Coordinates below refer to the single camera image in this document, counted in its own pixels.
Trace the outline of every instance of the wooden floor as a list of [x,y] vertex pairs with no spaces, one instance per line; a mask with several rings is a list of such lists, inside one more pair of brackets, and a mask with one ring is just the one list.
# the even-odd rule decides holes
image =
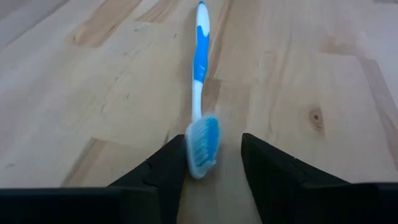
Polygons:
[[[398,4],[212,0],[218,163],[180,223],[259,223],[243,132],[350,182],[398,180]],[[190,122],[197,0],[1,0],[0,187],[104,186]]]

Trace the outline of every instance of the black object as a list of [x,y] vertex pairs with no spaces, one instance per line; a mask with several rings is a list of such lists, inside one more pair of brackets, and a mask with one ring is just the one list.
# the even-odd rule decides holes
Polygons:
[[241,154],[263,223],[398,222],[398,184],[350,184],[247,133]]
[[178,135],[109,187],[0,190],[0,223],[175,223],[185,155]]
[[[0,223],[176,223],[185,154],[178,135],[108,187],[0,190]],[[398,184],[350,184],[247,133],[241,154],[263,223],[398,223]]]

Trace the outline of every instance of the wood knot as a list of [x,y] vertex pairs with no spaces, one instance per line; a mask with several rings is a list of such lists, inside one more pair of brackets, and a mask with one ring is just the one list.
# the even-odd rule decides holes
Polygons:
[[316,131],[323,131],[323,116],[320,108],[313,108],[308,113],[308,120]]

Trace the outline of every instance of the blue and white toothbrush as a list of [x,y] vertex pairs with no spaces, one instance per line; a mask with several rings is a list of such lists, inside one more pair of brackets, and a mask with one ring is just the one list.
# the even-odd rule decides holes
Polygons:
[[206,4],[199,2],[197,9],[197,48],[192,67],[192,123],[186,130],[187,159],[192,177],[200,179],[216,164],[220,144],[220,126],[214,115],[201,115],[201,92],[205,82],[210,19]]

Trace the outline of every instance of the toothbrush handle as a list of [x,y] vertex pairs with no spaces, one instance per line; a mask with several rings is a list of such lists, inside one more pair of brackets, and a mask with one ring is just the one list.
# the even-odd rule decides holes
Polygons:
[[208,49],[210,45],[209,18],[205,4],[201,2],[197,15],[197,47],[193,58],[193,80],[192,80],[192,121],[201,118],[201,93],[205,82]]

